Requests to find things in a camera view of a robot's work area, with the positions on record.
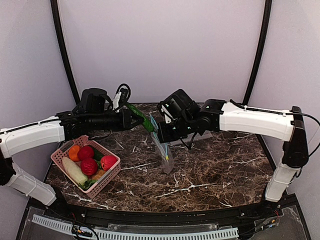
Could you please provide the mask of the green toy leafy vegetable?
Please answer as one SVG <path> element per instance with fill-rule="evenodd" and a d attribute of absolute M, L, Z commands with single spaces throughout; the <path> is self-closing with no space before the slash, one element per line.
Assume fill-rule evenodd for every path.
<path fill-rule="evenodd" d="M 96 179 L 88 179 L 88 180 L 85 181 L 83 184 L 80 184 L 79 187 L 80 187 L 82 190 L 87 191 L 87 190 L 90 189 L 96 182 L 97 182 Z"/>

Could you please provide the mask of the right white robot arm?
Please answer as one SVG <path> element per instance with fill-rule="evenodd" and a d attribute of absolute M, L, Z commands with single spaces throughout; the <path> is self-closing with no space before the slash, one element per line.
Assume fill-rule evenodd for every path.
<path fill-rule="evenodd" d="M 208 99 L 202 106 L 178 89 L 157 105 L 164 121 L 157 124 L 160 143 L 186 139 L 189 135 L 211 132 L 243 132 L 283 141 L 282 159 L 265 188 L 264 198 L 278 202 L 293 178 L 309 161 L 304 117 L 301 109 L 271 110 L 248 107 L 219 99 Z"/>

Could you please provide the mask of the white toy radish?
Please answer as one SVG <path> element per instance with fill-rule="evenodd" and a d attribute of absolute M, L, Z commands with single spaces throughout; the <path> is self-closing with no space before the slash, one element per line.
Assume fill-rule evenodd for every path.
<path fill-rule="evenodd" d="M 68 176 L 78 185 L 83 185 L 88 177 L 83 174 L 81 168 L 68 157 L 62 158 L 62 165 Z"/>

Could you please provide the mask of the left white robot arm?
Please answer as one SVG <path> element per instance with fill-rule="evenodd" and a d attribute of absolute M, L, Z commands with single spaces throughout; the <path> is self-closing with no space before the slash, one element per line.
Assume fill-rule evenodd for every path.
<path fill-rule="evenodd" d="M 14 188 L 45 206 L 58 199 L 50 185 L 22 170 L 12 157 L 46 144 L 74 140 L 90 131 L 122 132 L 141 125 L 144 118 L 127 108 L 131 90 L 121 84 L 111 99 L 106 90 L 85 89 L 71 111 L 47 119 L 0 131 L 0 184 Z"/>

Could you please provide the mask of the green toy chili pepper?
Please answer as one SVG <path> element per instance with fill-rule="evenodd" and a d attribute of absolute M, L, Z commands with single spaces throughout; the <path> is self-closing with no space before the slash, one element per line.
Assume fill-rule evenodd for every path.
<path fill-rule="evenodd" d="M 149 132 L 152 133 L 155 131 L 155 127 L 151 123 L 151 121 L 133 104 L 131 103 L 126 103 L 125 106 L 130 109 L 134 114 L 139 116 L 142 120 L 142 126 Z"/>

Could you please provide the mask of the pink perforated plastic basket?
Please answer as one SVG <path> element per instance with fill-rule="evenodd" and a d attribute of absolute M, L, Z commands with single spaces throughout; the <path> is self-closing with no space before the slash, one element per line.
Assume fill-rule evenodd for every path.
<path fill-rule="evenodd" d="M 92 148 L 97 149 L 100 151 L 104 156 L 115 156 L 117 158 L 117 162 L 106 171 L 106 173 L 99 179 L 97 182 L 88 190 L 82 190 L 78 184 L 76 184 L 65 172 L 65 169 L 62 164 L 62 158 L 67 157 L 69 158 L 68 152 L 69 149 L 74 146 L 78 145 L 81 148 L 83 146 L 91 146 Z M 58 148 L 54 153 L 51 155 L 52 161 L 59 167 L 59 169 L 85 194 L 88 195 L 91 199 L 93 199 L 120 171 L 121 171 L 121 159 L 98 142 L 94 140 L 90 140 L 87 135 L 80 136 L 79 138 L 73 139 L 69 142 L 63 144 L 60 148 Z M 81 161 L 75 162 L 81 168 Z M 96 161 L 98 165 L 98 170 L 102 170 L 100 161 Z"/>

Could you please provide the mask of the clear zip bag blue zipper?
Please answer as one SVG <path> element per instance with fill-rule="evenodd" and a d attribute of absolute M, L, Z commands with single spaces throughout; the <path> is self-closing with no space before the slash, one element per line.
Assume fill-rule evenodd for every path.
<path fill-rule="evenodd" d="M 167 143 L 160 143 L 160 140 L 157 135 L 159 129 L 157 126 L 157 122 L 151 113 L 149 114 L 149 117 L 150 122 L 154 127 L 154 131 L 150 135 L 156 146 L 157 151 L 160 154 L 162 170 L 165 174 L 169 174 L 174 168 L 174 159 L 172 157 L 172 153 Z"/>

